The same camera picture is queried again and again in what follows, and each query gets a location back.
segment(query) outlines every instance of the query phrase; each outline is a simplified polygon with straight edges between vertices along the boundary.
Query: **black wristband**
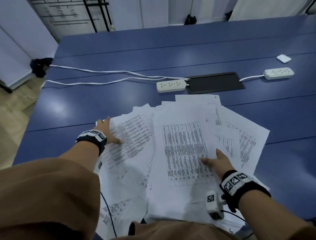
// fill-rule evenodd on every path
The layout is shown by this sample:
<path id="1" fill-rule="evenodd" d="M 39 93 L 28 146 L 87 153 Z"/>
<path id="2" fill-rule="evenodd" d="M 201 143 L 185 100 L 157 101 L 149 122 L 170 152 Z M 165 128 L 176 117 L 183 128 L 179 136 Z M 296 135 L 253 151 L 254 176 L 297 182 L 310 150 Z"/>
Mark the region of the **black wristband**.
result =
<path id="1" fill-rule="evenodd" d="M 220 188 L 224 192 L 223 199 L 226 200 L 232 212 L 236 212 L 240 198 L 248 191 L 259 190 L 271 197 L 268 190 L 256 183 L 255 180 L 247 174 L 231 170 L 225 173 L 224 176 L 225 179 L 223 178 Z"/>
<path id="2" fill-rule="evenodd" d="M 80 134 L 77 137 L 75 144 L 80 141 L 88 141 L 95 144 L 99 148 L 99 156 L 100 156 L 105 148 L 106 136 L 104 135 L 103 132 L 92 129 Z"/>

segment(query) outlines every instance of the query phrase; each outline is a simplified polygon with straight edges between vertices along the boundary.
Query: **power strip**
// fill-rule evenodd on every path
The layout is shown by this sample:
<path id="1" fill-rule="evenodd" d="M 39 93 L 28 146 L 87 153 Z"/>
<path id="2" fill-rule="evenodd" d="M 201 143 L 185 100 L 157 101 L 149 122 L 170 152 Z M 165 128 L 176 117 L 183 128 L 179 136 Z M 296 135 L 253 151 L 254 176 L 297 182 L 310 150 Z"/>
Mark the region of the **power strip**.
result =
<path id="1" fill-rule="evenodd" d="M 186 88 L 186 85 L 184 80 L 157 82 L 157 91 L 159 93 L 183 91 Z"/>
<path id="2" fill-rule="evenodd" d="M 267 80 L 289 78 L 294 75 L 294 72 L 289 67 L 267 69 L 263 72 Z"/>

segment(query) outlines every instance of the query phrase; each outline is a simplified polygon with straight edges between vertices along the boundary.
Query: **wooden floor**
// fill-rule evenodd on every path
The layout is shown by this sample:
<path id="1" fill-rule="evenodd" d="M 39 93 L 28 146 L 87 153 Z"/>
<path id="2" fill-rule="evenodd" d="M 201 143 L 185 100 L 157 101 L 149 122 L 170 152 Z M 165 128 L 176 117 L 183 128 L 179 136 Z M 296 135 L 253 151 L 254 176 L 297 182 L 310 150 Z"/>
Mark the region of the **wooden floor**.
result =
<path id="1" fill-rule="evenodd" d="M 38 97 L 44 80 L 33 78 L 15 93 Z M 37 98 L 8 94 L 0 88 L 0 169 L 12 165 L 36 101 Z"/>

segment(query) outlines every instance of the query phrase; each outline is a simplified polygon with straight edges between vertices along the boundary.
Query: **stack of papers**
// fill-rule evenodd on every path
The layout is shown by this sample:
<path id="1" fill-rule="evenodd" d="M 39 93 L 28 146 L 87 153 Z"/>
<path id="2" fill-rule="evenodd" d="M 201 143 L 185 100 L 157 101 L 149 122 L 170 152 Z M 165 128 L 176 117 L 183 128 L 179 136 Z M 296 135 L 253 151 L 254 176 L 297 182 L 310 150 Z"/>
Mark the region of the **stack of papers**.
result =
<path id="1" fill-rule="evenodd" d="M 211 223 L 233 233 L 245 224 L 228 213 L 221 221 L 207 214 L 206 192 L 222 193 L 221 180 L 200 157 L 216 158 L 218 148 L 236 170 L 253 176 L 269 130 L 209 94 L 176 95 L 175 102 L 134 107 L 131 113 L 112 118 L 110 128 L 125 143 L 107 145 L 95 173 L 117 236 L 126 236 L 130 223 L 143 218 L 147 223 L 166 219 Z M 106 204 L 102 198 L 100 202 L 96 232 L 108 240 L 115 235 Z"/>

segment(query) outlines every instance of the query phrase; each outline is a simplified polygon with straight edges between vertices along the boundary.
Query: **person's left hand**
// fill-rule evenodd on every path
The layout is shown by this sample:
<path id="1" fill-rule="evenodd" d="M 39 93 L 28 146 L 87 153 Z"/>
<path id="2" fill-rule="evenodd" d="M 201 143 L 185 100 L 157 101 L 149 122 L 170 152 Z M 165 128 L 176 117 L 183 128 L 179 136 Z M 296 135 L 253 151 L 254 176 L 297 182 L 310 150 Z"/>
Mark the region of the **person's left hand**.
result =
<path id="1" fill-rule="evenodd" d="M 97 121 L 97 125 L 93 129 L 102 131 L 104 133 L 104 135 L 106 136 L 106 145 L 110 143 L 123 144 L 123 140 L 114 137 L 113 134 L 110 132 L 110 119 L 110 117 L 107 117 L 107 119 L 105 119 L 104 121 L 99 119 Z"/>

